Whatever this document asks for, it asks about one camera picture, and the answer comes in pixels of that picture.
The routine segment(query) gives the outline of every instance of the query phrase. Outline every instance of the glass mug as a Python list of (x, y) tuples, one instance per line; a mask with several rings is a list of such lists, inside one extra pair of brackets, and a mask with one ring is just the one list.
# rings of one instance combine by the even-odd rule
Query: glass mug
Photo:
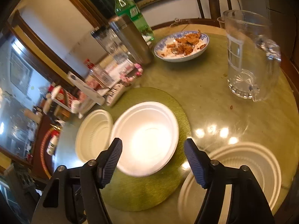
[(270, 21), (257, 13), (223, 13), (228, 38), (228, 86), (237, 96), (267, 99), (277, 83), (280, 48), (270, 39)]

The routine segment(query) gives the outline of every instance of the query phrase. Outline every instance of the white foam bowl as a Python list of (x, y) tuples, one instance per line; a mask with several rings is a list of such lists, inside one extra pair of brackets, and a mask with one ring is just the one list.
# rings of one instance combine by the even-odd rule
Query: white foam bowl
[[(281, 172), (277, 159), (266, 147), (252, 143), (237, 143), (219, 148), (209, 154), (210, 159), (216, 159), (227, 167), (240, 168), (247, 165), (259, 185), (271, 208), (275, 206), (281, 186)], [(178, 198), (178, 213), (186, 223), (194, 223), (204, 200), (206, 190), (196, 183), (192, 172), (189, 173)], [(218, 224), (225, 224), (231, 198), (231, 185), (226, 185), (223, 206)]]
[(159, 171), (174, 154), (178, 134), (178, 122), (165, 105), (143, 102), (129, 108), (115, 122), (110, 136), (110, 143), (115, 137), (123, 142), (118, 169), (134, 177)]
[(96, 159), (101, 151), (108, 148), (112, 126), (112, 117), (105, 110), (95, 110), (84, 119), (75, 143), (76, 154), (82, 162)]

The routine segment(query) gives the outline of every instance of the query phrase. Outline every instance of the round table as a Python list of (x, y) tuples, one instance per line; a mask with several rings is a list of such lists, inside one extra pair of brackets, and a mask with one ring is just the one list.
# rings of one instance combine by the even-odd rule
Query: round table
[[(227, 144), (255, 142), (264, 145), (276, 156), (282, 174), (277, 211), (286, 197), (298, 165), (299, 115), (289, 83), (280, 72), (278, 84), (271, 96), (253, 102), (235, 96), (227, 84), (227, 45), (225, 31), (208, 25), (179, 25), (154, 31), (155, 42), (182, 30), (200, 30), (208, 34), (210, 44), (198, 58), (170, 63), (155, 57), (141, 77), (143, 87), (161, 89), (173, 96), (184, 109), (191, 125), (191, 137), (207, 153)], [(73, 115), (63, 128), (54, 167), (68, 168), (83, 163), (75, 153), (75, 138), (83, 119)], [(221, 129), (228, 132), (220, 136)], [(182, 223), (177, 212), (181, 185), (161, 204), (138, 212), (124, 212), (107, 206), (114, 224)]]

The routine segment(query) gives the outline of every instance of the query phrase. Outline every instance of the clear plastic container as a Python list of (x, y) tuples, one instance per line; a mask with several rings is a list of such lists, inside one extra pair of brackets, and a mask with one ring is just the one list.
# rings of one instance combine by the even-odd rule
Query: clear plastic container
[(123, 51), (119, 43), (117, 43), (116, 35), (111, 34), (110, 30), (102, 26), (91, 32), (91, 35), (113, 57), (117, 64), (121, 64), (128, 58), (128, 55)]

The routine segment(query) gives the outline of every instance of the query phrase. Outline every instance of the small bottle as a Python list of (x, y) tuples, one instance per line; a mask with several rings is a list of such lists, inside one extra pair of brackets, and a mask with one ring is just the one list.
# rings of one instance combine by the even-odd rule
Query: small bottle
[(139, 32), (146, 37), (150, 37), (150, 41), (154, 40), (154, 33), (151, 27), (147, 24), (145, 18), (141, 14), (139, 8), (132, 0), (114, 0), (115, 13), (117, 16), (127, 14), (135, 24)]
[(84, 64), (90, 69), (90, 75), (92, 78), (104, 87), (112, 87), (114, 79), (99, 65), (95, 66), (89, 59), (84, 61)]
[(49, 142), (47, 153), (52, 156), (55, 152), (56, 146), (58, 143), (58, 136), (53, 136), (52, 139)]

